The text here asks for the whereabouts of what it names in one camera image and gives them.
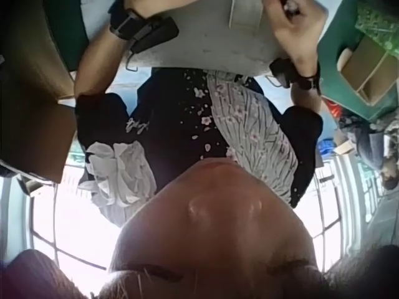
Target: wrist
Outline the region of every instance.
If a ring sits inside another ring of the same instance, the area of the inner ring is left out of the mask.
[[[295,59],[292,62],[294,63],[298,74],[302,77],[309,78],[317,74],[319,67],[319,57],[317,54],[307,59]]]
[[[159,11],[155,11],[148,3],[151,1],[142,0],[124,0],[125,9],[133,9],[137,14],[139,14],[144,19],[148,19]]]

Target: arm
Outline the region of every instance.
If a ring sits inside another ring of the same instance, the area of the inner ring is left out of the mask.
[[[104,93],[114,80],[128,42],[109,31],[109,23],[89,45],[75,79],[75,98]]]
[[[264,0],[273,33],[303,77],[317,73],[317,44],[327,15],[314,0],[296,0],[300,14],[287,17],[281,0]],[[295,106],[320,112],[322,99],[315,90],[301,90],[294,84],[291,90]]]
[[[133,9],[144,18],[188,5],[196,0],[124,0],[126,9]],[[104,93],[118,72],[129,42],[109,31],[109,22],[90,43],[80,61],[75,79],[75,98]]]

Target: bright window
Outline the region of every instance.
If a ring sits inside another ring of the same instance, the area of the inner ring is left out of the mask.
[[[332,162],[325,162],[316,174],[305,196],[295,209],[310,235],[317,265],[323,272],[342,256],[342,228],[339,207],[339,182],[335,179]]]
[[[66,166],[61,184],[33,199],[33,246],[50,257],[85,295],[104,285],[120,229],[77,189],[83,168]]]

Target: finger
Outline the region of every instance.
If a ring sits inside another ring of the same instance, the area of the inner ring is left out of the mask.
[[[281,4],[281,0],[263,0],[263,4],[272,27],[290,26],[290,22]]]
[[[317,15],[324,11],[323,7],[315,0],[294,0],[302,14]]]

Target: red object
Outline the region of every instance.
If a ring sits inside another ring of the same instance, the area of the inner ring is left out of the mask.
[[[343,112],[344,109],[339,104],[334,103],[333,101],[330,101],[330,100],[328,100],[326,98],[324,98],[324,101],[327,104],[327,107],[329,108],[332,116],[335,119],[339,120],[341,118],[341,116],[342,116],[342,112]]]

